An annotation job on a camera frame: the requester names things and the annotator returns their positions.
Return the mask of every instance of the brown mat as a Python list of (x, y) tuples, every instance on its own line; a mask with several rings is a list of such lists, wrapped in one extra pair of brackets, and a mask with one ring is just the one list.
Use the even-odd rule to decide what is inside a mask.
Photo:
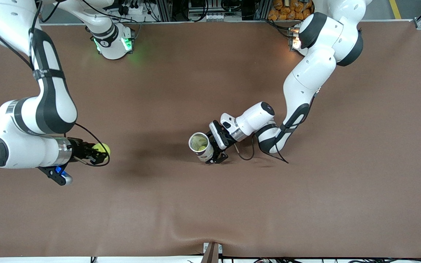
[[(146, 25), (133, 55), (108, 61), (83, 27), (45, 27), (78, 122), (112, 160), (70, 164), (68, 187), (0, 169), (0, 256), (185, 255), (217, 241), (227, 256), (421, 257), (421, 31), (360, 27), (363, 54), (322, 88), (282, 151), (290, 164), (231, 149), (214, 166), (188, 149), (192, 133), (261, 100), (285, 117), (282, 84), (301, 57), (273, 28)], [(0, 105), (37, 94), (0, 47)]]

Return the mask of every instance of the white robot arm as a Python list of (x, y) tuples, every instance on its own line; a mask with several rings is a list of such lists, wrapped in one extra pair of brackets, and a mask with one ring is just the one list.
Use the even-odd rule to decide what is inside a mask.
[[(271, 114), (263, 114), (259, 103), (247, 110), (243, 115), (234, 119), (231, 125), (225, 124), (228, 114), (221, 117), (220, 125), (217, 121), (209, 124), (210, 131), (207, 145), (213, 147), (213, 154), (201, 158), (201, 152), (193, 148), (190, 140), (189, 147), (206, 163), (221, 163), (227, 158), (225, 149), (243, 140), (251, 133), (259, 142), (259, 148), (267, 154), (279, 152), (295, 129), (306, 119), (311, 103), (334, 71), (336, 65), (346, 66), (354, 62), (363, 50), (361, 32), (356, 28), (363, 18), (366, 5), (370, 0), (328, 0), (329, 17), (316, 12), (304, 20), (300, 25), (299, 38), (301, 48), (307, 48), (303, 60), (292, 70), (284, 82), (284, 96), (287, 103), (287, 115), (282, 125), (278, 126)], [(261, 114), (247, 114), (259, 108)]]
[(110, 17), (96, 11), (112, 5), (113, 2), (114, 0), (64, 0), (59, 5), (59, 8), (85, 23), (94, 37), (98, 51), (109, 60), (117, 60), (132, 52), (134, 42), (134, 31), (125, 25), (114, 23)]
[(30, 58), (38, 96), (10, 100), (0, 107), (0, 167), (39, 168), (60, 185), (72, 178), (68, 162), (102, 163), (107, 153), (77, 138), (50, 136), (75, 125), (77, 109), (67, 89), (55, 46), (35, 18), (33, 0), (0, 0), (0, 44)]

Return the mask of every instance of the black cable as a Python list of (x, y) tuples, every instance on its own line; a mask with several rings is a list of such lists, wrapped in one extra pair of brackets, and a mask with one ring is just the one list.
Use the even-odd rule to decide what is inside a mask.
[(42, 23), (47, 22), (47, 21), (48, 21), (48, 20), (52, 17), (52, 15), (55, 13), (55, 10), (58, 8), (58, 5), (60, 5), (60, 3), (61, 3), (61, 2), (57, 2), (57, 3), (56, 3), (56, 5), (55, 5), (55, 7), (53, 8), (52, 12), (48, 15), (48, 17), (47, 17), (46, 19), (41, 19)]
[(231, 7), (230, 7), (230, 5), (227, 5), (227, 7), (225, 7), (225, 2), (227, 2), (227, 1), (230, 1), (230, 0), (222, 0), (221, 2), (220, 2), (220, 7), (222, 7), (222, 9), (223, 10), (225, 10), (225, 11), (227, 11), (227, 12), (236, 12), (236, 11), (239, 11), (239, 10), (241, 10), (241, 2), (239, 1), (239, 6), (237, 6), (236, 8), (234, 8), (234, 9), (232, 9)]
[[(296, 123), (296, 124), (292, 124), (292, 125), (290, 125), (289, 127), (292, 127), (292, 126), (299, 126), (300, 124), (302, 124), (302, 123), (304, 123), (304, 121), (306, 120), (306, 117), (307, 117), (308, 115), (305, 115), (304, 117), (303, 117), (303, 120), (301, 120), (299, 123)], [(276, 159), (278, 159), (278, 160), (281, 160), (281, 161), (283, 161), (283, 162), (285, 162), (285, 163), (289, 163), (283, 156), (282, 156), (282, 154), (280, 153), (280, 151), (279, 151), (279, 147), (277, 146), (277, 142), (276, 142), (276, 139), (277, 139), (277, 137), (275, 136), (274, 137), (274, 145), (276, 146), (276, 150), (277, 150), (277, 153), (279, 154), (279, 156), (280, 156), (280, 158), (279, 157), (277, 157), (277, 156), (274, 156), (274, 155), (272, 155), (271, 153), (266, 153), (265, 151), (263, 151), (262, 149), (261, 149), (261, 145), (259, 145), (259, 150), (261, 150), (261, 152), (263, 152), (263, 153), (265, 153), (265, 154), (267, 154), (267, 155), (269, 155), (270, 157), (273, 157), (273, 158), (276, 158)]]
[(43, 4), (43, 2), (40, 1), (40, 3), (38, 4), (37, 11), (35, 12), (34, 19), (32, 21), (32, 26), (30, 27), (30, 30), (29, 30), (29, 62), (30, 62), (30, 68), (32, 70), (35, 70), (34, 69), (34, 65), (33, 65), (33, 61), (32, 61), (32, 42), (33, 42), (33, 35), (34, 35), (34, 30), (35, 30), (35, 24), (37, 23), (38, 14), (40, 13), (40, 9), (42, 8), (42, 4)]
[(209, 11), (209, 2), (207, 2), (207, 0), (202, 0), (204, 2), (203, 5), (202, 5), (202, 15), (201, 15), (201, 17), (198, 20), (191, 20), (191, 19), (189, 19), (189, 17), (187, 15), (185, 15), (183, 8), (185, 7), (186, 1), (187, 0), (182, 0), (182, 6), (181, 6), (181, 13), (182, 13), (183, 18), (186, 21), (189, 21), (189, 22), (199, 22), (199, 21), (203, 20), (204, 17), (206, 17), (207, 12)]
[(131, 19), (131, 18), (122, 18), (122, 17), (116, 16), (116, 15), (109, 15), (109, 14), (106, 14), (106, 13), (100, 12), (99, 10), (96, 10), (96, 9), (95, 9), (95, 7), (93, 7), (92, 5), (90, 5), (89, 3), (87, 3), (87, 2), (86, 2), (86, 0), (82, 0), (82, 2), (84, 2), (84, 3), (85, 3), (86, 5), (88, 5), (90, 8), (92, 8), (92, 9), (93, 9), (93, 10), (95, 10), (97, 13), (100, 13), (100, 14), (102, 14), (102, 15), (106, 15), (106, 16), (109, 16), (109, 17), (114, 17), (114, 18), (116, 18), (116, 19), (126, 19), (126, 20), (129, 20), (129, 21), (135, 22), (135, 23), (139, 23), (139, 22), (137, 22), (136, 20)]
[(203, 1), (205, 2), (205, 5), (204, 5), (205, 6), (205, 9), (204, 9), (204, 7), (202, 8), (203, 13), (201, 15), (201, 18), (199, 18), (195, 22), (199, 22), (199, 21), (203, 20), (204, 17), (207, 16), (207, 12), (209, 11), (209, 1), (208, 0), (203, 0)]
[(23, 62), (25, 62), (25, 64), (27, 64), (27, 66), (29, 66), (30, 68), (32, 68), (31, 66), (30, 66), (30, 63), (24, 58), (24, 57), (22, 57), (22, 55), (19, 53), (19, 52), (17, 52), (17, 50), (15, 50), (13, 47), (11, 47), (5, 40), (3, 40), (1, 37), (0, 37), (0, 41), (1, 41), (1, 43), (3, 43), (5, 46), (7, 46), (7, 48), (9, 48), (12, 52), (14, 52), (20, 59), (22, 59), (22, 61)]
[(97, 142), (103, 147), (103, 149), (105, 150), (105, 154), (107, 155), (108, 159), (106, 163), (102, 163), (102, 164), (90, 164), (90, 163), (85, 163), (85, 165), (88, 166), (93, 166), (93, 167), (102, 167), (102, 166), (106, 166), (107, 164), (110, 163), (110, 154), (107, 151), (107, 148), (105, 148), (105, 145), (103, 145), (103, 143), (97, 138), (97, 136), (95, 136), (92, 132), (90, 132), (90, 130), (88, 130), (86, 127), (75, 123), (75, 125), (79, 126), (80, 128), (83, 128), (86, 132), (88, 132), (90, 135), (92, 135), (92, 137), (95, 138), (95, 140), (97, 140)]
[(160, 22), (160, 20), (159, 20), (159, 18), (157, 18), (157, 16), (155, 15), (155, 13), (154, 13), (154, 11), (153, 11), (153, 9), (152, 9), (152, 5), (151, 5), (151, 3), (149, 2), (149, 0), (145, 0), (144, 1), (144, 5), (145, 5), (145, 8), (147, 9), (147, 11), (150, 11), (151, 12), (151, 17), (156, 21), (156, 22)]
[(271, 25), (272, 27), (277, 29), (277, 31), (286, 38), (294, 38), (294, 37), (291, 37), (289, 35), (285, 35), (284, 32), (281, 31), (281, 30), (289, 30), (289, 28), (276, 25), (276, 23), (274, 21), (271, 22), (270, 20), (267, 20), (267, 19), (264, 19), (264, 18), (257, 18), (256, 20), (261, 20), (261, 21), (267, 22), (269, 25)]
[(253, 149), (253, 153), (251, 155), (251, 157), (249, 157), (248, 159), (244, 158), (243, 156), (240, 155), (240, 153), (237, 151), (237, 154), (240, 158), (242, 158), (243, 160), (251, 160), (254, 157), (254, 133), (253, 136), (251, 137), (251, 148)]

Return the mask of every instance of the led light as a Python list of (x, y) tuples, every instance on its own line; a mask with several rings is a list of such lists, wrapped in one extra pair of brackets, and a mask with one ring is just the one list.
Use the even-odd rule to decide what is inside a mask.
[(97, 40), (95, 40), (95, 38), (94, 38), (94, 42), (95, 42), (95, 45), (97, 46), (97, 50), (100, 52), (100, 47), (98, 47), (98, 43), (97, 43)]
[(122, 43), (124, 45), (124, 48), (126, 50), (131, 50), (132, 49), (132, 43), (131, 43), (131, 40), (129, 40), (129, 38), (126, 38), (126, 39), (121, 38), (121, 41), (122, 41)]
[(299, 39), (298, 37), (295, 37), (295, 38), (293, 39), (292, 47), (293, 47), (294, 49), (299, 49), (299, 48), (300, 48), (300, 46), (301, 46), (301, 41), (300, 41), (300, 39)]
[(300, 46), (301, 46), (301, 41), (300, 41), (300, 39), (298, 37), (299, 31), (300, 31), (299, 28), (294, 28), (293, 29), (293, 36), (295, 38), (293, 39), (293, 42), (292, 42), (292, 48), (294, 48), (294, 49), (299, 49)]

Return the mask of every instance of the yellow tennis ball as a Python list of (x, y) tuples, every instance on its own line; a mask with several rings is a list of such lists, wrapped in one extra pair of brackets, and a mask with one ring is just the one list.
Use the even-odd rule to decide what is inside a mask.
[[(102, 144), (103, 144), (103, 146), (105, 146), (105, 149), (107, 149), (107, 153), (108, 153), (108, 155), (110, 155), (110, 153), (111, 153), (111, 151), (110, 151), (110, 147), (108, 147), (108, 145), (107, 145), (107, 144), (105, 144), (105, 143), (102, 143)], [(92, 147), (92, 149), (97, 150), (97, 151), (99, 151), (99, 152), (101, 152), (101, 153), (105, 153), (105, 149), (103, 148), (102, 144), (97, 143), (96, 145), (94, 145), (94, 146)]]

